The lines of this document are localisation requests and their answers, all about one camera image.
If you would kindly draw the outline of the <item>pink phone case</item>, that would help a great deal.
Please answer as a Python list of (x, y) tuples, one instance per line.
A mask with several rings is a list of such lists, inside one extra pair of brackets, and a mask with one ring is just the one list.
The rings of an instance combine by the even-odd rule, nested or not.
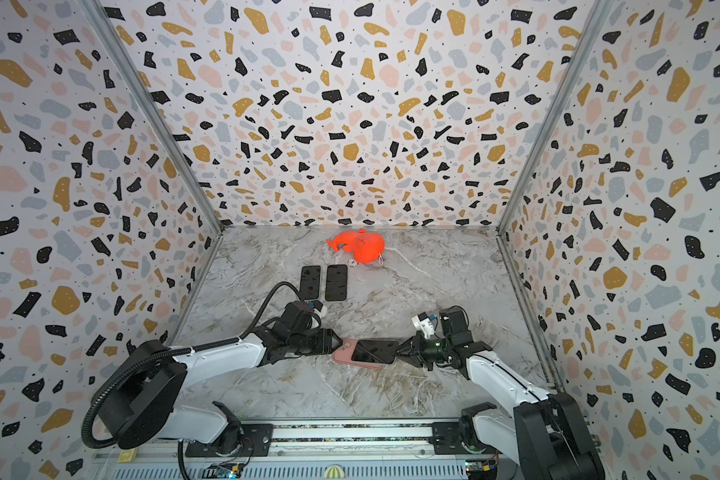
[(333, 361), (338, 364), (349, 365), (349, 366), (354, 366), (354, 367), (358, 367), (358, 368), (365, 368), (365, 369), (376, 370), (376, 371), (382, 370), (383, 369), (382, 364), (358, 362), (358, 361), (354, 361), (352, 359), (352, 356), (355, 352), (357, 342), (358, 342), (357, 339), (349, 339), (349, 338), (344, 339), (342, 346), (333, 352), (333, 354), (332, 354)]

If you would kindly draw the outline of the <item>black smartphone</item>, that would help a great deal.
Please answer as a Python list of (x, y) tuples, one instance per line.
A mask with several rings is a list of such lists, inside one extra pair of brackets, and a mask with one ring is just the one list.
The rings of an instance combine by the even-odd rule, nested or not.
[(307, 265), (301, 268), (299, 291), (305, 301), (318, 300), (321, 287), (321, 266)]
[(352, 353), (354, 362), (369, 364), (393, 364), (400, 343), (392, 340), (362, 339), (358, 340)]

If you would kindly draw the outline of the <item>black phone case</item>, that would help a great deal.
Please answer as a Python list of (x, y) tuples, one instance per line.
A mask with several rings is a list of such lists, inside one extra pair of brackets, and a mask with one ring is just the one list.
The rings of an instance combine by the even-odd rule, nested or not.
[(348, 266), (345, 264), (330, 265), (326, 271), (326, 301), (345, 301), (348, 295)]

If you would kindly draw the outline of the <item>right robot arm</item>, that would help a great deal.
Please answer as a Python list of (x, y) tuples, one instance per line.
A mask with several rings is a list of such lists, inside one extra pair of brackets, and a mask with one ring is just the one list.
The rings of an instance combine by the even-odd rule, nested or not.
[(464, 450), (511, 460), (526, 479), (603, 479), (597, 446), (577, 402), (537, 386), (473, 338), (466, 311), (454, 305), (412, 318), (416, 333), (395, 357), (429, 371), (452, 369), (491, 400), (462, 410), (452, 437)]

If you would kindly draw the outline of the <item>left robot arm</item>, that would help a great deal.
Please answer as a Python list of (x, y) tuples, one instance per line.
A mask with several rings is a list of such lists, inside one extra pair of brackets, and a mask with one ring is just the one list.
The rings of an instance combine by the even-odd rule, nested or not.
[(128, 450), (166, 439), (200, 443), (219, 456), (238, 452), (244, 428), (229, 407), (220, 401), (211, 410), (180, 405), (179, 396), (230, 372), (333, 354), (343, 341), (322, 326), (324, 311), (321, 303), (294, 301), (236, 337), (187, 347), (144, 342), (92, 397), (81, 425), (83, 444)]

